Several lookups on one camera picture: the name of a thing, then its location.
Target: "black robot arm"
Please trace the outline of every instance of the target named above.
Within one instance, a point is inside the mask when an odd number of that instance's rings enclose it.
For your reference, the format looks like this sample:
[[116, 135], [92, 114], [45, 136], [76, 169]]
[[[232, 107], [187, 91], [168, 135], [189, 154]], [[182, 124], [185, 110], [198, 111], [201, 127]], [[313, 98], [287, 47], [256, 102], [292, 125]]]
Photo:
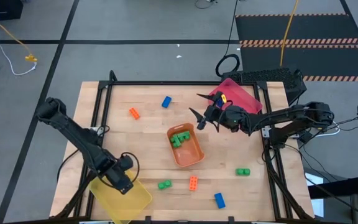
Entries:
[[59, 99], [47, 98], [37, 108], [36, 116], [41, 122], [59, 130], [83, 155], [84, 163], [97, 177], [108, 179], [111, 185], [125, 194], [133, 187], [125, 171], [133, 166], [127, 155], [114, 157], [109, 151], [98, 146], [99, 136], [96, 131], [81, 128], [66, 115], [66, 106]]
[[233, 104], [223, 110], [223, 104], [219, 102], [222, 100], [222, 95], [223, 93], [220, 91], [209, 96], [199, 94], [199, 96], [213, 102], [212, 105], [207, 107], [204, 116], [190, 108], [197, 118], [199, 130], [204, 129], [206, 122], [210, 122], [217, 127], [218, 131], [218, 126], [221, 125], [232, 132], [241, 130], [251, 135], [254, 131], [259, 131], [266, 126], [292, 121], [282, 128], [271, 128], [269, 130], [270, 143], [275, 147], [283, 148], [283, 144], [290, 136], [308, 128], [325, 128], [331, 125], [334, 119], [334, 114], [330, 111], [329, 106], [320, 102], [294, 105], [266, 114], [250, 114]]

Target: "green block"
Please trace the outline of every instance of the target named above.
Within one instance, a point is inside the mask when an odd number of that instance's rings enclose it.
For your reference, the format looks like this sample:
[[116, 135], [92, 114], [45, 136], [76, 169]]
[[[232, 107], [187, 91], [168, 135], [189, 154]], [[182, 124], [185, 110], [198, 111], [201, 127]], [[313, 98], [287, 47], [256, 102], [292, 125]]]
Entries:
[[178, 138], [178, 135], [177, 134], [173, 135], [173, 138], [175, 140], [175, 143], [173, 143], [173, 147], [180, 147], [181, 143], [180, 143], [180, 140]]
[[190, 135], [190, 132], [189, 131], [185, 131], [185, 132], [182, 132], [182, 133], [179, 133], [178, 134], [178, 137], [185, 137], [185, 136], [189, 136]]
[[160, 189], [160, 190], [166, 189], [171, 186], [172, 186], [171, 180], [166, 180], [166, 181], [158, 183], [158, 189]]
[[249, 176], [250, 174], [251, 174], [250, 169], [241, 169], [241, 168], [236, 169], [236, 175]]

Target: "yellow plastic tray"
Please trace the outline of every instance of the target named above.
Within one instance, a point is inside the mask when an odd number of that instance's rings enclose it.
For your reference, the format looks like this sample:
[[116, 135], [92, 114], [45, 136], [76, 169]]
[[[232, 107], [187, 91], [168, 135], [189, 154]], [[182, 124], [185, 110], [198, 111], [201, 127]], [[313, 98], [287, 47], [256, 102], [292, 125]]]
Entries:
[[[129, 170], [126, 174], [130, 179], [135, 176]], [[128, 224], [152, 201], [152, 196], [138, 180], [135, 180], [134, 187], [124, 195], [98, 178], [91, 181], [89, 189], [115, 224]]]

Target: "orange lego block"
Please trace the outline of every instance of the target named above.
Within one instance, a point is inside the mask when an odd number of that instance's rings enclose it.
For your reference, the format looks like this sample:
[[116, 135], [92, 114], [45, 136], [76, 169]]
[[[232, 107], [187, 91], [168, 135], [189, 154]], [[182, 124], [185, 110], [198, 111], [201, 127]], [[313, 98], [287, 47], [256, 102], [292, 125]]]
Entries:
[[139, 116], [139, 113], [135, 110], [135, 108], [131, 108], [129, 110], [129, 112], [131, 113], [131, 115], [135, 118], [135, 119], [139, 119], [140, 116]]
[[197, 190], [197, 180], [198, 180], [198, 178], [196, 176], [190, 177], [189, 190]]

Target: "white cable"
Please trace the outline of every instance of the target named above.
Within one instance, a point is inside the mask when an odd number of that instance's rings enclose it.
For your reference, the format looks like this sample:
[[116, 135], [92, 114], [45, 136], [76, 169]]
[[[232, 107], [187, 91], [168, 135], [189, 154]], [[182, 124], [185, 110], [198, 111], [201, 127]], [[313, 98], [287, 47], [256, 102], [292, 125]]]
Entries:
[[335, 123], [335, 121], [333, 121], [333, 123], [335, 124], [335, 129], [337, 129], [337, 131], [336, 132], [334, 132], [334, 133], [327, 133], [327, 134], [319, 134], [319, 135], [317, 135], [316, 137], [323, 137], [323, 136], [333, 136], [333, 135], [336, 135], [336, 134], [338, 134], [338, 133], [340, 133], [341, 132], [341, 129], [339, 128], [339, 125], [337, 125], [336, 123]]
[[9, 59], [9, 57], [5, 54], [5, 51], [4, 51], [4, 49], [2, 48], [1, 44], [0, 44], [0, 48], [1, 48], [1, 51], [2, 51], [2, 53], [4, 54], [4, 56], [6, 57], [7, 61], [9, 62], [9, 65], [11, 66], [11, 71], [12, 71], [13, 75], [17, 75], [17, 76], [19, 76], [19, 75], [25, 75], [25, 74], [27, 74], [27, 73], [29, 73], [29, 72], [35, 70], [35, 68], [36, 68], [36, 66], [37, 66], [37, 62], [34, 62], [34, 66], [33, 66], [30, 70], [28, 70], [28, 71], [26, 71], [26, 72], [23, 72], [23, 73], [16, 73], [16, 72], [13, 70], [13, 66], [12, 66], [11, 59]]

